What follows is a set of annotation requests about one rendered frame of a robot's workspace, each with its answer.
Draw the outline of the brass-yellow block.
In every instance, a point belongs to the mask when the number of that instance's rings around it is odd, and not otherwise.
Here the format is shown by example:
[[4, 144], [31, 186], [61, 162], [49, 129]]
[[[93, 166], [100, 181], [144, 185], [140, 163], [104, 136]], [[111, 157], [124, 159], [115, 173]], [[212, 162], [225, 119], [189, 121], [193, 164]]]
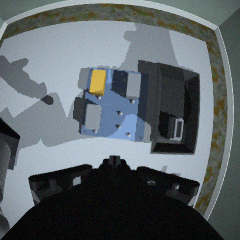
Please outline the brass-yellow block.
[[106, 70], [93, 70], [90, 93], [92, 95], [104, 96], [106, 82]]

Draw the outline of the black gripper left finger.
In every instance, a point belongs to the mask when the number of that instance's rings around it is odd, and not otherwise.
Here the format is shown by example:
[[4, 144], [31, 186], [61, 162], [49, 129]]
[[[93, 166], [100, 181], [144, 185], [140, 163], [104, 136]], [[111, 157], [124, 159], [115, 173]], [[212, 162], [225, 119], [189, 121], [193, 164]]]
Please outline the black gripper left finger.
[[[42, 199], [77, 188], [77, 194], [82, 193], [104, 193], [107, 181], [114, 182], [115, 155], [109, 155], [109, 159], [103, 160], [97, 169], [89, 164], [83, 164], [62, 170], [32, 175], [28, 178], [34, 205]], [[73, 186], [73, 180], [81, 176], [80, 184]], [[87, 179], [87, 180], [86, 180]], [[86, 180], [86, 181], [85, 181]]]

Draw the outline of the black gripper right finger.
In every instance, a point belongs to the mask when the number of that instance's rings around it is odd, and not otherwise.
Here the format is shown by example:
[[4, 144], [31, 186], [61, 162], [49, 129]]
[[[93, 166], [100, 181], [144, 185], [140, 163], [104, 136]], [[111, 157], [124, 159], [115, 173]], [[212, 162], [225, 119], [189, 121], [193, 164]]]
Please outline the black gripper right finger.
[[[200, 186], [199, 182], [145, 166], [131, 170], [126, 164], [126, 160], [115, 155], [114, 183], [118, 182], [119, 178], [125, 193], [152, 195], [152, 187], [147, 184], [148, 179], [151, 179], [155, 182], [156, 191], [180, 200], [191, 207], [194, 206]], [[154, 188], [152, 189], [154, 190]]]

